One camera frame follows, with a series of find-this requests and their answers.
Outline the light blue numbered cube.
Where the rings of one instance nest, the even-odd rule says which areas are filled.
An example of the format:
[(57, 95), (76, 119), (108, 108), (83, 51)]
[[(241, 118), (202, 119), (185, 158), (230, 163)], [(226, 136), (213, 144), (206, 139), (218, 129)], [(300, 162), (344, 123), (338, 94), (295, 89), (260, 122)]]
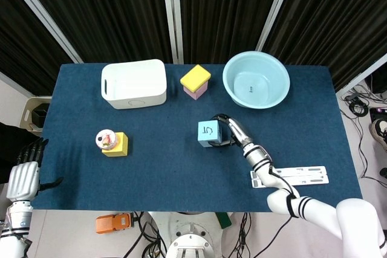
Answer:
[(222, 142), (221, 127), (218, 120), (200, 121), (198, 123), (197, 140), (203, 147), (212, 147), (212, 143)]

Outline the light blue plastic basin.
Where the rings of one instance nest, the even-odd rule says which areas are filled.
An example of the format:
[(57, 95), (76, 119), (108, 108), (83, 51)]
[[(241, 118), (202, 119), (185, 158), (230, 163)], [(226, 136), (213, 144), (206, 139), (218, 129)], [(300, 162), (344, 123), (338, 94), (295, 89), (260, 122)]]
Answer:
[(223, 85), (237, 105), (267, 109), (286, 98), (290, 76), (277, 58), (259, 51), (246, 51), (233, 56), (225, 64)]

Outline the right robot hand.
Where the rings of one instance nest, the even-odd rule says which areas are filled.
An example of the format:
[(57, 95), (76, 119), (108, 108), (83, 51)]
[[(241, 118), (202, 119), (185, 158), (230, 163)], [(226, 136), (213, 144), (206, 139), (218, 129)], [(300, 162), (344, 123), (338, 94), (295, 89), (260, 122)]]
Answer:
[(226, 114), (216, 114), (211, 119), (224, 123), (230, 130), (230, 139), (222, 142), (210, 141), (209, 144), (213, 147), (226, 147), (237, 145), (244, 148), (246, 145), (253, 143), (252, 137), (248, 136), (238, 121)]

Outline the orange black device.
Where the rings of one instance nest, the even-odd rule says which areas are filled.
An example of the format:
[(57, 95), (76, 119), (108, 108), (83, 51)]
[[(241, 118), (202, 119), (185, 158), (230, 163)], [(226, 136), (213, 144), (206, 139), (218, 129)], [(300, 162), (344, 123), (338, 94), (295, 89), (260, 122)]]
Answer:
[(111, 233), (132, 227), (132, 213), (119, 213), (99, 216), (96, 218), (95, 231), (97, 234)]

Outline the small round printed cup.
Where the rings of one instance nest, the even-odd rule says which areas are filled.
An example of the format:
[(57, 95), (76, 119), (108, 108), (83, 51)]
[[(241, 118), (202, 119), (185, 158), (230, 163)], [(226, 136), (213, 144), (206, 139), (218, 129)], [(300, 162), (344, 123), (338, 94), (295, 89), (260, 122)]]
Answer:
[(95, 142), (100, 149), (111, 150), (116, 146), (118, 138), (114, 131), (104, 129), (97, 133)]

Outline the dark blue table cloth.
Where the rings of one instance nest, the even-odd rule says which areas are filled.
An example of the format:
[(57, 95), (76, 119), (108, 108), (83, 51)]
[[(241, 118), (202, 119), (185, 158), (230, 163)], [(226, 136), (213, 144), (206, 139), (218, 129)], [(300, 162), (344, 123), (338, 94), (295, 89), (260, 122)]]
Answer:
[[(325, 166), (329, 183), (299, 193), (330, 205), (361, 197), (328, 68), (289, 65), (290, 90), (269, 109), (235, 104), (223, 87), (223, 66), (207, 65), (208, 90), (198, 99), (182, 89), (189, 65), (167, 65), (167, 99), (159, 106), (116, 110), (101, 95), (101, 63), (61, 66), (46, 117), (49, 139), (40, 192), (43, 210), (267, 211), (270, 189), (252, 187), (251, 167), (237, 146), (205, 148), (198, 123), (216, 114), (235, 118), (277, 168)], [(128, 155), (107, 157), (95, 142), (110, 129), (129, 139)]]

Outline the green block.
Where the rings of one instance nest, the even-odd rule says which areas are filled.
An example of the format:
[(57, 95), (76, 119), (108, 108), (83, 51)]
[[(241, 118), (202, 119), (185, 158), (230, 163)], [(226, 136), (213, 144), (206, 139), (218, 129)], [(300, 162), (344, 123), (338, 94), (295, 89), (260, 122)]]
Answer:
[(227, 212), (216, 212), (215, 215), (222, 230), (232, 225), (232, 221), (230, 220), (229, 214)]

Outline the beige sneaker shoe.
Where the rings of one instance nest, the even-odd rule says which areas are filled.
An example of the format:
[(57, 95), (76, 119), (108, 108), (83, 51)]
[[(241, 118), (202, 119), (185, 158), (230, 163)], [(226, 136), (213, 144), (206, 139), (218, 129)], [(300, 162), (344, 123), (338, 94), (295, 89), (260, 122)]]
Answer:
[(376, 119), (371, 123), (371, 135), (387, 151), (387, 118)]

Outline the yellow block lid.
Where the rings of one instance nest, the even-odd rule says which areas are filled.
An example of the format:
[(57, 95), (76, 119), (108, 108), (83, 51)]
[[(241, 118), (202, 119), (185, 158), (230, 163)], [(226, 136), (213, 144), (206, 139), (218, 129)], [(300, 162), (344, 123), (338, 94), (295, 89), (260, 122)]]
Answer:
[(196, 92), (211, 78), (211, 73), (201, 65), (195, 65), (181, 79), (180, 83), (190, 92)]

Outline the yellow cube block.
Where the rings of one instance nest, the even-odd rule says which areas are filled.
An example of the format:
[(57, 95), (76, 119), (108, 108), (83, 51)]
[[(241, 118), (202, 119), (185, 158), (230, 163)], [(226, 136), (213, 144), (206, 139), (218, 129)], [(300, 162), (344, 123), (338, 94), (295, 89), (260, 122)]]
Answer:
[(129, 139), (123, 132), (116, 132), (117, 142), (110, 150), (102, 149), (102, 153), (107, 157), (123, 157), (128, 155)]

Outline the white robot torso base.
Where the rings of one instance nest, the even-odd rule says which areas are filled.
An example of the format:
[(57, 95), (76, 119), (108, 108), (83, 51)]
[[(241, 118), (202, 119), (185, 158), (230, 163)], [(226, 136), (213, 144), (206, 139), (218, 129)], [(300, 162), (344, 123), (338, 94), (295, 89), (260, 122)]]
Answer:
[(223, 258), (215, 212), (150, 211), (166, 246), (165, 258)]

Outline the pink cube block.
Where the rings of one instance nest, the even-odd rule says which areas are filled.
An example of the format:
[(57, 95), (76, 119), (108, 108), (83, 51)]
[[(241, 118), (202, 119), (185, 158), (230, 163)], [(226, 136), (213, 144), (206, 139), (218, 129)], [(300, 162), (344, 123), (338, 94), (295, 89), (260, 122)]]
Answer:
[(184, 92), (194, 100), (197, 100), (198, 98), (200, 98), (207, 91), (207, 88), (208, 88), (208, 81), (206, 81), (203, 85), (201, 85), (195, 92), (192, 92), (189, 89), (187, 89), (185, 86), (183, 86)]

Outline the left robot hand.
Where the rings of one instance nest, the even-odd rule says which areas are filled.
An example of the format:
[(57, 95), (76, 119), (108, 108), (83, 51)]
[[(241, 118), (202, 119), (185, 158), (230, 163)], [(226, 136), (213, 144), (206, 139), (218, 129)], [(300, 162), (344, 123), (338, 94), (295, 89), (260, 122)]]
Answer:
[(48, 142), (49, 139), (40, 137), (24, 146), (17, 155), (16, 165), (12, 167), (8, 180), (7, 199), (11, 202), (32, 201), (39, 192), (53, 189), (62, 183), (63, 176), (53, 182), (40, 182), (40, 170)]

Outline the beige bin with black insert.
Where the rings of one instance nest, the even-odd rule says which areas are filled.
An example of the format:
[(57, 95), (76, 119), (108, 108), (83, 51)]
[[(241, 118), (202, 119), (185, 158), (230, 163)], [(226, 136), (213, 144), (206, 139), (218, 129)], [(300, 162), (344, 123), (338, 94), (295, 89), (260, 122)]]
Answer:
[(40, 137), (51, 99), (52, 96), (29, 98), (22, 112), (19, 127)]

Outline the white storage box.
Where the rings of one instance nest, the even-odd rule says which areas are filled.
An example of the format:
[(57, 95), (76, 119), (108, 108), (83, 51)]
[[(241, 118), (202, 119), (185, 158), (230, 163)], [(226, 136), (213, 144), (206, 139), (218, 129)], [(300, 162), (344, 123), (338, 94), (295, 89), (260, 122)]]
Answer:
[(101, 95), (114, 109), (161, 105), (166, 91), (166, 69), (161, 60), (110, 63), (102, 69)]

